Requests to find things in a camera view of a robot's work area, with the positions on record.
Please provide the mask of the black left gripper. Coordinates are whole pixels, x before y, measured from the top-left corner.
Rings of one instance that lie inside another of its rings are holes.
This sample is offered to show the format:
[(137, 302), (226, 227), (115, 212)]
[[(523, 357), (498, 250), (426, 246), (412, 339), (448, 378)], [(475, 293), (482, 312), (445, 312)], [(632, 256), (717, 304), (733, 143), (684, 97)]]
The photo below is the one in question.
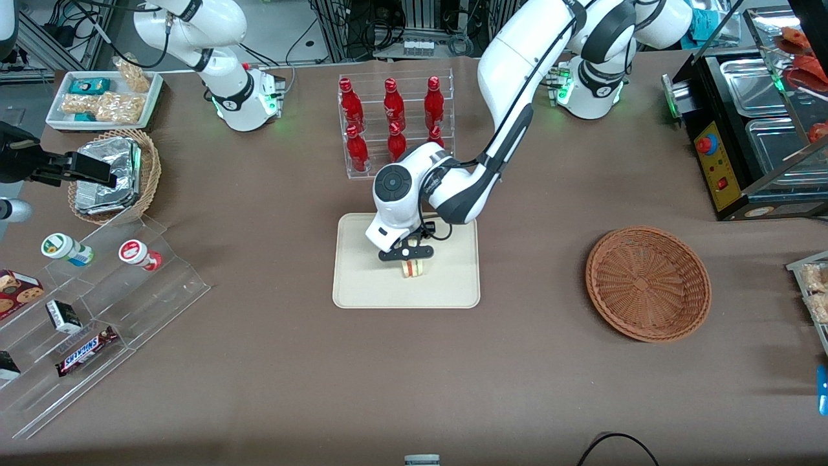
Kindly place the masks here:
[(425, 260), (434, 254), (433, 247), (425, 243), (430, 238), (431, 235), (426, 231), (417, 231), (406, 237), (403, 247), (393, 247), (387, 252), (379, 251), (378, 259), (401, 263), (403, 276), (421, 276), (425, 272)]

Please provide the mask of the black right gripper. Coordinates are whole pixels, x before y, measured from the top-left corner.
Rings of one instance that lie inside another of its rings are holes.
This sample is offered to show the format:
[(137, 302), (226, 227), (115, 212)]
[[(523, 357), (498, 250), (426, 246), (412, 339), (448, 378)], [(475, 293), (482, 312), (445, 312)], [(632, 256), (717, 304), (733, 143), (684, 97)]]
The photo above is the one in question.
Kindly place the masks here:
[(39, 182), (59, 188), (64, 182), (87, 182), (116, 188), (116, 176), (109, 163), (79, 151), (68, 151), (63, 155), (51, 154), (39, 168), (42, 155), (38, 138), (11, 124), (1, 123), (1, 183)]

